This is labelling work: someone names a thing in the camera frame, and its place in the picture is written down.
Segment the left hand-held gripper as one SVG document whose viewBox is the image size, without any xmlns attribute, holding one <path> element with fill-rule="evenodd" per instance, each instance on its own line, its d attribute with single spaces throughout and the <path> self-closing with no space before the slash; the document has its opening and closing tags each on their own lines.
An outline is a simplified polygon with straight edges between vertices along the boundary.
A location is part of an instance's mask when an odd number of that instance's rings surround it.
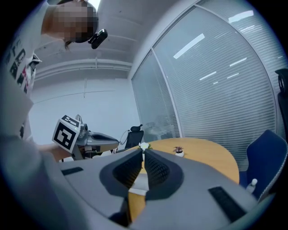
<svg viewBox="0 0 288 230">
<path fill-rule="evenodd" d="M 92 158 L 98 153 L 116 149 L 119 145 L 115 138 L 103 133 L 89 132 L 87 124 L 68 115 L 58 120 L 52 141 L 69 152 L 74 160 Z"/>
</svg>

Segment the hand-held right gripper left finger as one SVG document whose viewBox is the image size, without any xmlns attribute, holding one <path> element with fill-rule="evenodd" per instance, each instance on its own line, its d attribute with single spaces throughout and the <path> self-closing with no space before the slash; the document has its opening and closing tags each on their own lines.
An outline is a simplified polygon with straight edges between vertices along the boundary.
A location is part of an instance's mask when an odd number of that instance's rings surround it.
<svg viewBox="0 0 288 230">
<path fill-rule="evenodd" d="M 142 151 L 58 164 L 77 195 L 97 213 L 121 227 L 131 224 L 129 189 L 142 168 Z"/>
</svg>

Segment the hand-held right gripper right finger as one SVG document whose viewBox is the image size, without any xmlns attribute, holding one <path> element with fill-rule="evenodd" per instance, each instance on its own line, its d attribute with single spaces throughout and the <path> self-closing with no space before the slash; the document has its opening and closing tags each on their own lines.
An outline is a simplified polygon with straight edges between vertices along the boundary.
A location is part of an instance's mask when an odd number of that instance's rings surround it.
<svg viewBox="0 0 288 230">
<path fill-rule="evenodd" d="M 157 150 L 145 151 L 149 190 L 133 230 L 219 230 L 257 200 L 213 167 Z"/>
</svg>

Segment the white glasses case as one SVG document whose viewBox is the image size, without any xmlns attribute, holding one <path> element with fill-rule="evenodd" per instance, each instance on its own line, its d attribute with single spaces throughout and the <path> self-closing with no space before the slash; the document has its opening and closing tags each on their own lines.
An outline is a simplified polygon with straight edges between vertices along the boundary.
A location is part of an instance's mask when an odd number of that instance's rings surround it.
<svg viewBox="0 0 288 230">
<path fill-rule="evenodd" d="M 129 189 L 130 193 L 145 196 L 149 190 L 148 176 L 146 173 L 140 173 Z"/>
</svg>

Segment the person's left forearm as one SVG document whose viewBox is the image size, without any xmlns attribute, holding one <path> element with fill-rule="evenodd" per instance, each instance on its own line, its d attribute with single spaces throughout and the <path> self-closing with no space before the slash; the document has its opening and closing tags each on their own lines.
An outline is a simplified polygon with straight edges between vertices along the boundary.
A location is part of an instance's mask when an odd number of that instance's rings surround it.
<svg viewBox="0 0 288 230">
<path fill-rule="evenodd" d="M 36 145 L 36 146 L 39 151 L 51 153 L 57 162 L 63 160 L 64 158 L 68 158 L 71 156 L 71 154 L 68 151 L 59 147 L 55 143 L 46 144 L 46 145 Z"/>
</svg>

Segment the black office chair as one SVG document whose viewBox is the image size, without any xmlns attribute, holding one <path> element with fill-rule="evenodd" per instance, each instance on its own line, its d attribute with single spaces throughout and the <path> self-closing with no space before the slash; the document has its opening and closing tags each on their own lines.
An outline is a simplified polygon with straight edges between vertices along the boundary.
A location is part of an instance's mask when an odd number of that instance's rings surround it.
<svg viewBox="0 0 288 230">
<path fill-rule="evenodd" d="M 142 126 L 143 125 L 140 124 L 139 126 L 132 126 L 130 128 L 125 141 L 125 149 L 130 149 L 132 147 L 138 146 L 138 144 L 141 143 L 144 136 L 144 131 L 141 130 Z"/>
<path fill-rule="evenodd" d="M 288 69 L 279 69 L 275 73 L 278 75 L 280 92 L 278 93 L 278 103 L 283 119 L 286 142 L 288 143 Z"/>
</svg>

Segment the clear water bottle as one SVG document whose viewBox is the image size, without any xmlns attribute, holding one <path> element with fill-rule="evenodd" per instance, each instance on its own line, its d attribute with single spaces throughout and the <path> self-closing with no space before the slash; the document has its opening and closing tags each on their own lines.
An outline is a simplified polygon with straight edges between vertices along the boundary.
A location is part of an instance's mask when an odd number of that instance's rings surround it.
<svg viewBox="0 0 288 230">
<path fill-rule="evenodd" d="M 256 188 L 257 185 L 257 179 L 252 179 L 251 183 L 249 183 L 246 187 L 246 191 L 249 192 L 250 194 L 252 194 Z"/>
</svg>

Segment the blue chair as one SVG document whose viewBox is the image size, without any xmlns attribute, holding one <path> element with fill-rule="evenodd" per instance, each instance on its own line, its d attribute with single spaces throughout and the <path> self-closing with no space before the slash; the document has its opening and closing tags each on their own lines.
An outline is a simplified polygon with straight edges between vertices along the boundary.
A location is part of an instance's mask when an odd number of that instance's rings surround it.
<svg viewBox="0 0 288 230">
<path fill-rule="evenodd" d="M 288 157 L 288 144 L 271 130 L 264 131 L 246 150 L 248 168 L 239 172 L 239 184 L 247 188 L 257 180 L 255 198 L 261 201 L 276 183 Z"/>
</svg>

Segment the grey printed shirt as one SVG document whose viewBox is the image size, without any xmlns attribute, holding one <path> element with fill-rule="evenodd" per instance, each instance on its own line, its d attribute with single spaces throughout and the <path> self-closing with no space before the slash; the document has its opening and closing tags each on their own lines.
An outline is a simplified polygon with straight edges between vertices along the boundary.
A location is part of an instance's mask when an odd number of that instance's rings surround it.
<svg viewBox="0 0 288 230">
<path fill-rule="evenodd" d="M 40 230 L 62 227 L 61 206 L 33 142 L 28 114 L 39 58 L 37 48 L 49 9 L 42 1 L 16 30 L 0 59 L 0 175 L 8 192 L 8 218 L 20 227 L 31 221 Z"/>
</svg>

